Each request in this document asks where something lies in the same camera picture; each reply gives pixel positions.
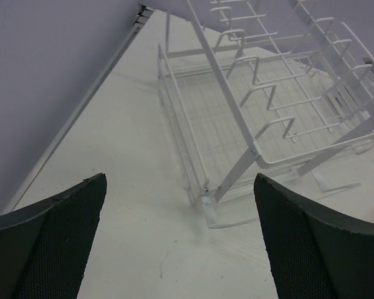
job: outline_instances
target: metal rack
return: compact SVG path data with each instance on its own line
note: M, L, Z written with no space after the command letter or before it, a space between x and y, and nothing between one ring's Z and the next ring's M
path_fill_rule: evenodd
M260 1L255 6L247 0L211 1L208 20L217 17L226 30L210 45L207 23L200 24L190 1L183 0L202 48L179 52L169 52L167 12L165 49L158 46L160 95L188 174L190 198L202 200L211 228L252 221L219 224L213 205L236 197L259 171L295 179L346 148L374 143L373 65L352 55L358 48L374 61L371 53L345 23L339 26L347 38L339 39L333 18L313 19L306 5L317 0L286 1L291 10L285 23L297 17L306 27L299 36L269 32L261 21L267 14L257 13ZM234 5L246 5L246 16L233 17ZM241 21L243 29L235 28ZM261 32L250 34L253 26ZM279 45L286 41L294 46L283 52ZM308 41L312 49L300 50ZM271 51L250 54L263 46ZM205 64L202 59L191 63L203 55ZM171 61L180 57L191 58L190 68L173 68ZM318 172L314 178L323 192L357 186L329 188Z

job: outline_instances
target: black textured pad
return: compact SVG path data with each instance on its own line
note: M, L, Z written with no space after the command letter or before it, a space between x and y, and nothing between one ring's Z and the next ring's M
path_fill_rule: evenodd
M76 298L107 189L98 174L0 217L0 298Z
M304 211L261 174L254 192L279 298L336 298Z
M254 192L280 298L374 298L374 224L262 174Z

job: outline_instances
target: white surface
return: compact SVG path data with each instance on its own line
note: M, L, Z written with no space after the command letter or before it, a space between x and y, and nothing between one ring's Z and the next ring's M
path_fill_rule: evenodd
M259 222L209 230L201 207L189 203L157 92L164 16L154 13L17 208L106 173L108 193L79 298L277 298ZM182 33L188 23L175 22L180 31L172 37L197 46L192 31ZM322 173L331 185L362 186L321 203L374 222L374 149ZM310 176L287 186L321 196Z

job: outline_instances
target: white wire rack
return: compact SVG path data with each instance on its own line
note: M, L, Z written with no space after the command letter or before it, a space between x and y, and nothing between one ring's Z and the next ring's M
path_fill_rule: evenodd
M208 20L217 17L226 30L210 45L206 23L200 24L190 1L183 0L202 48L179 52L168 50L168 11L165 50L158 47L160 94L188 173L190 196L202 199L213 228L249 222L219 225L212 205L233 198L230 190L252 183L261 169L297 178L345 148L374 143L374 66L359 62L352 51L357 47L374 61L371 53L345 23L339 26L347 38L339 39L333 18L313 19L305 5L316 0L286 1L291 12L285 23L295 17L306 26L299 36L268 32L261 21L267 15L256 12L260 1L255 6L247 0L211 1ZM246 5L246 16L233 17L234 5ZM244 28L235 28L241 21L246 21ZM252 26L262 32L246 34ZM222 45L224 38L235 44ZM286 41L294 45L282 52L279 45ZM315 46L299 50L307 41ZM272 51L250 54L262 46ZM180 57L189 58L188 69L172 67ZM320 181L319 186L331 190Z

